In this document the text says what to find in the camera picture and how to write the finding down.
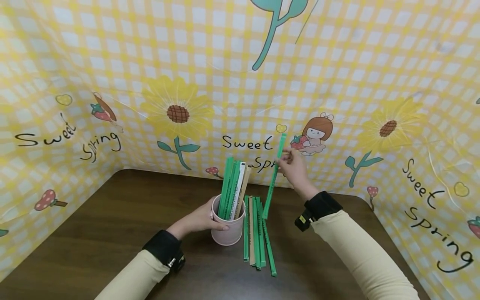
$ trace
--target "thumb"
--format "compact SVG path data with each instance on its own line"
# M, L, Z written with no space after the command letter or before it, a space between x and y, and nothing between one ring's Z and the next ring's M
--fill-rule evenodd
M210 228L219 231L226 231L230 229L230 227L227 225L215 222L214 220L210 220Z

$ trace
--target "beige sleeve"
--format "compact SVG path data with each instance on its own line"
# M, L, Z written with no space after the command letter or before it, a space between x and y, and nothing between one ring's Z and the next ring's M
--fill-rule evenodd
M150 252L142 250L95 299L144 300L169 271Z
M419 299L387 252L346 212L325 216L312 226L337 253L369 300Z

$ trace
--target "tablecloth backdrop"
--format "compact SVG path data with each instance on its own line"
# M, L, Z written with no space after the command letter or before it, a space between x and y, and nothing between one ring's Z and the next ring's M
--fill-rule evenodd
M268 185L286 132L432 299L478 298L478 0L0 5L0 278L115 172Z

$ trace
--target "pink cup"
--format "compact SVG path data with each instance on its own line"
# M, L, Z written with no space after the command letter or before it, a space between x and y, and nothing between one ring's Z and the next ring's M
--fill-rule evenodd
M240 217L233 221L227 221L221 219L218 215L218 206L220 205L220 195L215 197L212 203L212 219L218 223L228 225L230 228L226 231L219 231L212 229L212 238L213 240L222 246L231 246L235 245L242 236L243 232L243 218L245 218L245 202L241 201Z

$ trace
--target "brown table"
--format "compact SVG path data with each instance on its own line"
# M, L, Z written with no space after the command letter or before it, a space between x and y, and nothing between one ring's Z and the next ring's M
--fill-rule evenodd
M137 254L159 229L219 194L222 181L124 170L110 178L65 223L0 283L2 300L88 300ZM266 197L268 187L250 184L247 194ZM368 205L334 195L345 211L393 257L428 299ZM148 299L364 299L341 260L313 230L293 221L303 206L291 189L276 188L268 232L278 277L243 262L243 243L216 245L210 232L184 240L187 263L167 276Z

